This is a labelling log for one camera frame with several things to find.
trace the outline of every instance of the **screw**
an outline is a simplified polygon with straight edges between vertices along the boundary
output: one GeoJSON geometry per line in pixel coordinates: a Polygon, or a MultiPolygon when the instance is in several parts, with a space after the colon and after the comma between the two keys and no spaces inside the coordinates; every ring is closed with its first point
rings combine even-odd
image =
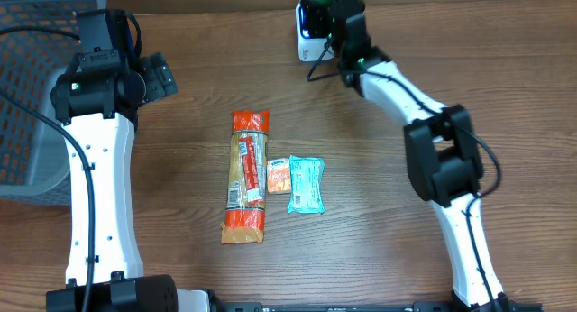
{"type": "Polygon", "coordinates": [[[353,82],[354,82],[354,76],[353,76],[353,74],[347,75],[346,78],[345,78],[345,81],[346,81],[346,84],[347,84],[347,85],[352,86],[352,85],[353,85],[353,82]]]}

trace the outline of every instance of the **small orange package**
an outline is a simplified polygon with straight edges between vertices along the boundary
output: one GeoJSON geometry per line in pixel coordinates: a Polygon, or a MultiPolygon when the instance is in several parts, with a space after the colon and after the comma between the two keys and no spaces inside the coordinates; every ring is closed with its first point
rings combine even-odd
{"type": "Polygon", "coordinates": [[[290,186],[290,160],[281,158],[267,164],[267,190],[269,194],[287,194],[290,186]]]}
{"type": "Polygon", "coordinates": [[[233,112],[222,243],[262,243],[269,112],[233,112]]]}

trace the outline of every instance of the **plastic wrapper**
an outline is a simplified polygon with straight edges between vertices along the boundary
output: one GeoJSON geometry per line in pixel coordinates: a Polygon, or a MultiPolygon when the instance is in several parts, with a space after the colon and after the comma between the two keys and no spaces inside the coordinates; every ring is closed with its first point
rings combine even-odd
{"type": "Polygon", "coordinates": [[[290,192],[289,158],[269,160],[267,164],[267,190],[269,194],[288,194],[290,192]]]}
{"type": "Polygon", "coordinates": [[[321,199],[321,180],[325,162],[321,158],[299,158],[290,156],[290,181],[292,195],[288,212],[303,214],[324,213],[321,199]]]}
{"type": "Polygon", "coordinates": [[[269,112],[233,112],[228,199],[221,242],[262,243],[269,112]]]}

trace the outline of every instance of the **black mount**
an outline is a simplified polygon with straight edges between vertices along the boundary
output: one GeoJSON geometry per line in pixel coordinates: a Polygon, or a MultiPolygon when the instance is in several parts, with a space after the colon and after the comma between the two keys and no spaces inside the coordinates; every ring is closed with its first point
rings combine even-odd
{"type": "Polygon", "coordinates": [[[56,119],[101,113],[137,124],[137,109],[175,94],[178,89],[160,53],[140,58],[141,30],[133,15],[122,10],[95,10],[77,16],[82,53],[76,54],[52,89],[56,119]],[[128,21],[136,28],[133,44],[128,21]]]}
{"type": "Polygon", "coordinates": [[[479,191],[483,166],[477,143],[467,134],[473,134],[471,119],[461,105],[416,120],[404,132],[408,178],[421,199],[449,207],[452,199],[479,191]],[[453,146],[437,151],[437,137],[453,146]]]}
{"type": "Polygon", "coordinates": [[[483,304],[482,306],[474,304],[471,307],[467,307],[457,298],[454,292],[451,294],[453,296],[452,312],[543,312],[543,305],[540,303],[518,304],[513,300],[507,299],[504,293],[499,293],[497,299],[495,299],[495,311],[493,311],[491,303],[483,304]]]}
{"type": "MultiPolygon", "coordinates": [[[[46,311],[77,312],[82,307],[84,286],[46,293],[46,311]]],[[[169,275],[125,279],[113,272],[109,283],[92,285],[88,311],[178,311],[177,287],[169,275]]]]}
{"type": "MultiPolygon", "coordinates": [[[[383,61],[391,61],[371,45],[362,0],[333,0],[330,4],[300,0],[300,5],[305,12],[303,28],[308,29],[311,38],[327,38],[331,42],[334,54],[339,58],[341,73],[366,70],[383,61]]],[[[354,87],[362,96],[359,76],[358,73],[346,73],[342,78],[347,87],[354,87]]]]}

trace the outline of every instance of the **gray basket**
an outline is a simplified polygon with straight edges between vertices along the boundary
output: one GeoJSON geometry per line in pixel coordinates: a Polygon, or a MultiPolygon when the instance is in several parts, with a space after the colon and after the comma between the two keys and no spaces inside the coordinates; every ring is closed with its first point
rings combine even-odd
{"type": "MultiPolygon", "coordinates": [[[[0,29],[36,25],[77,32],[74,12],[105,8],[105,0],[0,0],[0,29]]],[[[45,32],[0,37],[0,87],[54,119],[50,90],[80,51],[78,41],[45,32]]],[[[69,205],[69,160],[62,136],[0,99],[0,197],[38,205],[69,205]]]]}

